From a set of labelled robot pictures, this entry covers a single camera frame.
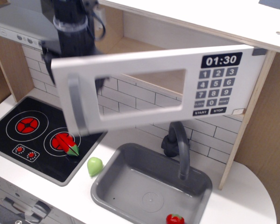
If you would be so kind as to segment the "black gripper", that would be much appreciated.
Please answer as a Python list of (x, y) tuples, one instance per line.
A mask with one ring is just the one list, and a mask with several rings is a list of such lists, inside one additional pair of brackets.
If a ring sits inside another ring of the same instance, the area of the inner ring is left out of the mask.
[[(42, 58), (47, 72), (55, 84), (51, 62), (53, 58), (100, 55), (95, 46), (94, 34), (90, 31), (89, 23), (64, 23), (54, 22), (58, 32), (58, 40), (42, 41)], [(105, 81), (110, 78), (95, 80), (96, 93), (102, 89)]]

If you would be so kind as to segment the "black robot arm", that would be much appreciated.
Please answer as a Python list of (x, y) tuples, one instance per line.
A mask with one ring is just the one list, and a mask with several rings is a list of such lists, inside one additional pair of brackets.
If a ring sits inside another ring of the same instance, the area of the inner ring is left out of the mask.
[(104, 38), (105, 18), (97, 0), (54, 0), (53, 25), (57, 40), (41, 41), (42, 58), (53, 83), (51, 61), (54, 58), (100, 55), (95, 41)]

